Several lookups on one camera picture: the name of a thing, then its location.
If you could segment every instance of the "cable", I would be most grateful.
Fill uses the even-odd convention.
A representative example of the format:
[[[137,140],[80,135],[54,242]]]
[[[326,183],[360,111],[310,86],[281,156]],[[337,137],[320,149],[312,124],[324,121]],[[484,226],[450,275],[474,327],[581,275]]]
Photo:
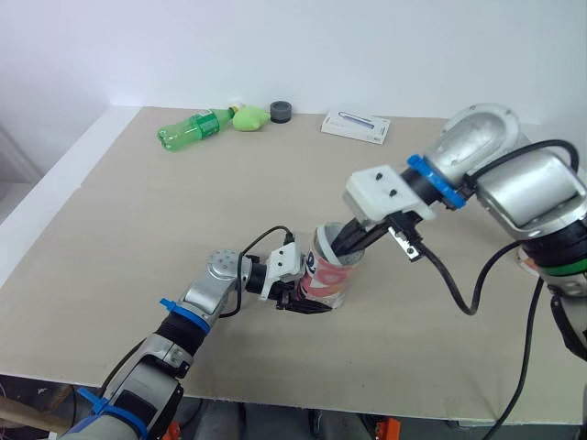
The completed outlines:
[[[125,354],[125,356],[120,359],[118,361],[118,363],[116,364],[116,366],[112,369],[112,371],[110,371],[110,374],[108,374],[108,376],[106,377],[106,379],[104,380],[104,383],[102,384],[102,386],[100,387],[100,390],[98,390],[98,397],[102,398],[104,397],[104,393],[106,391],[106,387],[108,386],[108,384],[110,383],[110,380],[112,380],[112,378],[114,377],[114,375],[120,370],[120,367],[122,367],[122,365],[127,362],[127,360],[134,355],[135,351],[138,350],[138,348],[140,347],[140,345],[145,341],[145,339],[141,340],[140,342],[138,342],[135,346],[133,346],[130,351],[128,351],[128,353]]]
[[[510,243],[507,246],[502,247],[497,252],[495,252],[491,258],[487,260],[481,272],[479,272],[479,276],[477,277],[477,281],[475,282],[475,288],[473,289],[473,295],[471,299],[471,306],[468,306],[464,300],[462,299],[462,295],[460,294],[459,287],[457,283],[450,275],[449,270],[444,265],[442,260],[436,256],[434,252],[432,252],[424,243],[420,242],[416,247],[420,251],[420,253],[427,257],[434,267],[437,268],[438,272],[442,276],[444,282],[446,282],[447,287],[449,288],[450,295],[452,295],[453,300],[458,305],[458,307],[462,310],[464,314],[469,316],[473,316],[477,313],[477,309],[479,308],[479,301],[481,300],[481,291],[483,288],[483,284],[485,283],[485,278],[487,278],[487,274],[493,267],[493,265],[500,259],[503,255],[507,252],[512,250],[513,248],[517,248],[519,246],[519,242],[515,241],[514,243]]]
[[[529,153],[530,151],[544,149],[546,147],[560,147],[562,149],[565,149],[569,153],[570,167],[573,171],[577,172],[577,170],[579,169],[579,152],[577,151],[575,146],[566,140],[551,139],[543,140],[535,144],[526,145],[525,147],[504,154],[501,158],[498,158],[493,162],[490,162],[489,164],[485,165],[484,167],[481,167],[480,169],[475,171],[471,176],[465,175],[465,179],[469,181],[469,184],[472,188],[475,188],[477,180],[486,172],[489,172],[494,168],[499,167],[500,165],[506,163],[508,160],[517,158],[518,156],[522,156],[523,154]]]
[[[524,382],[526,382],[526,374],[528,372],[528,361],[530,360],[530,347],[532,346],[532,330],[534,329],[534,316],[536,315],[536,309],[538,305],[538,298],[540,297],[540,292],[542,291],[542,286],[544,285],[544,281],[540,278],[536,283],[536,288],[534,289],[534,293],[532,294],[532,302],[530,303],[530,310],[528,311],[528,319],[526,323],[526,340],[524,341],[524,355],[522,356],[522,370],[520,371],[520,378],[518,379],[517,386],[515,387],[514,395],[512,399],[507,404],[502,412],[502,415],[497,419],[495,424],[492,426],[492,429],[485,435],[482,440],[489,440],[493,437],[493,435],[497,432],[499,428],[507,419],[507,416],[510,415],[510,412],[514,409],[517,400],[522,394],[522,389],[524,388]]]
[[[242,303],[242,281],[243,281],[243,279],[242,279],[242,259],[245,256],[245,254],[247,254],[247,252],[249,252],[251,249],[253,249],[253,247],[257,243],[259,243],[263,238],[268,236],[270,233],[272,233],[274,231],[278,231],[278,230],[284,231],[288,237],[293,235],[292,231],[290,231],[287,227],[285,227],[283,225],[274,226],[271,229],[268,229],[267,231],[263,232],[260,236],[258,236],[255,239],[255,241],[253,241],[250,245],[245,247],[244,250],[238,254],[237,285],[235,286],[235,288],[237,290],[237,305],[235,306],[235,309],[232,312],[222,313],[222,314],[220,314],[220,316],[218,316],[219,318],[228,318],[229,316],[234,316],[235,314],[237,314],[240,311],[240,305]]]
[[[202,409],[202,404],[204,403],[204,399],[200,399],[200,402],[198,403],[198,407],[195,409],[194,413],[190,416],[189,419],[187,419],[185,422],[180,423],[180,429],[183,431],[187,426],[189,426],[190,424],[192,424],[195,420],[195,418],[198,416],[198,414],[200,413],[200,410]]]
[[[75,426],[75,419],[77,419],[77,392],[75,390],[75,387],[73,385],[70,385],[70,387],[72,387],[72,393],[73,393],[73,415],[72,415],[72,426],[70,426],[70,428],[73,428]]]

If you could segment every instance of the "blue ring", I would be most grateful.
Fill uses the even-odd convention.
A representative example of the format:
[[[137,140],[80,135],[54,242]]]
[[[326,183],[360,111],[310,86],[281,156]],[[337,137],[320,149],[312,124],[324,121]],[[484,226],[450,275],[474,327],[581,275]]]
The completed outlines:
[[[159,303],[163,304],[165,306],[165,308],[167,310],[169,310],[170,312],[173,312],[174,314],[181,315],[186,319],[189,319],[194,324],[196,324],[198,327],[200,327],[202,330],[204,330],[204,333],[206,333],[206,334],[210,333],[210,324],[209,323],[204,321],[197,314],[190,312],[187,309],[184,309],[181,305],[177,305],[177,303],[175,301],[161,298],[161,301],[159,301]]]
[[[147,425],[145,425],[143,423],[143,421],[140,420],[132,412],[128,412],[127,410],[123,410],[122,408],[118,408],[117,406],[113,406],[113,405],[108,404],[107,398],[100,399],[99,397],[94,396],[86,388],[80,388],[77,392],[92,404],[92,412],[94,414],[102,415],[102,414],[110,413],[110,414],[117,415],[118,417],[123,418],[124,420],[126,420],[127,422],[129,422],[130,424],[135,426],[138,429],[138,431],[140,432],[140,438],[142,438],[144,440],[147,440],[149,438],[149,432],[147,431]],[[77,429],[76,431],[72,431],[72,432],[79,432],[88,424],[83,425],[79,429]]]
[[[407,164],[414,170],[418,171],[422,177],[432,183],[439,193],[441,193],[450,204],[455,208],[462,208],[467,201],[439,176],[432,168],[426,163],[424,158],[420,158],[417,154],[410,156],[407,160]]]
[[[135,414],[132,412],[128,412],[127,410],[123,410],[122,408],[118,408],[117,406],[106,405],[103,410],[105,414],[113,414],[117,415],[118,417],[122,417],[127,422],[134,424],[135,427],[140,432],[140,438],[147,440],[149,438],[149,432],[147,431],[147,426],[140,420]]]

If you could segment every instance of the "cup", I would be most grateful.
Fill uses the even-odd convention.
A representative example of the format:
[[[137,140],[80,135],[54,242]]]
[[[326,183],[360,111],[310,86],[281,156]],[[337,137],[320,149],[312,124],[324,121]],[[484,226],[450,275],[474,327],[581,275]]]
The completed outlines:
[[[298,283],[298,298],[317,301],[333,309],[343,303],[349,279],[365,253],[360,250],[342,257],[335,255],[331,244],[343,226],[336,222],[324,223],[314,232],[305,259],[305,275]]]

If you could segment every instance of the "table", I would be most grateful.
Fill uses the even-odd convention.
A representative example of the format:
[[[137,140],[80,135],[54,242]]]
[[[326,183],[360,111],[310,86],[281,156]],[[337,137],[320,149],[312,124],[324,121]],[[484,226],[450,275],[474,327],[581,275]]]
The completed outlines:
[[[0,225],[0,373],[100,384],[157,328],[166,314],[159,298],[179,297],[211,250],[243,248],[276,224],[307,240],[322,222],[348,221],[340,199],[348,176],[383,163],[402,170],[444,123],[393,118],[377,146],[320,133],[321,115],[295,115],[178,153],[161,148],[156,130],[192,112],[111,108]],[[474,201],[419,230],[465,292],[510,241]],[[281,312],[246,294],[242,312],[205,340],[183,386],[244,402],[490,420],[517,382],[534,283],[508,256],[469,317],[431,264],[409,263],[382,239],[333,313]],[[587,367],[562,344],[548,302],[545,291],[512,423],[581,418]]]

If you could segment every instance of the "product box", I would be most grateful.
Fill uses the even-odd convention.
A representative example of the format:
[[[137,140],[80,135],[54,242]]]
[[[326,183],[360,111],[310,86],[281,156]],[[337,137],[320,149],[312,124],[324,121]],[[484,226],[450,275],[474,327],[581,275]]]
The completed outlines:
[[[381,145],[389,128],[390,121],[387,119],[357,112],[331,110],[322,123],[321,131]]]

